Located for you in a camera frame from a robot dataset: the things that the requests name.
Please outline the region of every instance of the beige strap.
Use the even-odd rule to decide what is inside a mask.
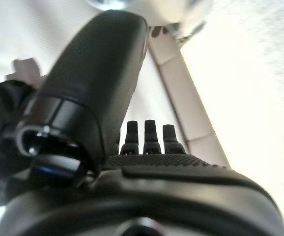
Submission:
[[[211,164],[229,167],[180,49],[161,29],[157,37],[149,35],[149,48],[184,133],[190,154]]]

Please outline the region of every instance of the black plastic tab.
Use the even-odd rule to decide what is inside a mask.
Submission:
[[[144,123],[144,148],[143,154],[160,154],[161,147],[157,140],[156,124],[154,120],[146,120]]]
[[[121,148],[120,155],[138,155],[138,154],[139,154],[138,122],[128,121],[126,141]]]
[[[186,154],[185,148],[177,141],[175,127],[171,124],[163,125],[165,153]]]

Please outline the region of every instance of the black plastic housing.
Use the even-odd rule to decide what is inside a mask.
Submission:
[[[20,152],[34,155],[55,138],[84,149],[86,167],[99,173],[114,150],[136,88],[147,35],[144,18],[128,12],[109,10],[85,25],[19,123]]]

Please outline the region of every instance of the black object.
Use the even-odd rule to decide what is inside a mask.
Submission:
[[[121,148],[120,154],[121,155],[139,154],[138,123],[136,121],[128,121],[127,123],[126,141]]]
[[[185,154],[185,148],[177,141],[175,127],[171,124],[163,126],[165,153]]]
[[[82,149],[79,158],[86,167],[99,174],[137,85],[147,33],[142,17],[118,11],[107,11],[85,25],[19,123],[21,153],[35,155],[51,142],[58,146],[54,154],[61,154],[59,143],[74,143]]]
[[[26,156],[12,158],[0,178],[9,202],[0,236],[284,236],[265,190],[186,154],[173,125],[163,126],[161,154],[155,121],[147,120],[139,155],[138,124],[128,122],[117,155],[146,36],[142,17],[102,13],[72,40],[24,114],[25,102],[6,113],[0,142],[16,140]]]
[[[143,154],[160,154],[161,146],[157,140],[155,121],[146,120],[144,123],[144,129]]]

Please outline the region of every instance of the black cloth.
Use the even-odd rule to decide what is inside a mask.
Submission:
[[[35,90],[20,81],[0,83],[0,205],[4,205],[7,178],[26,169],[30,158],[19,154],[14,130]]]

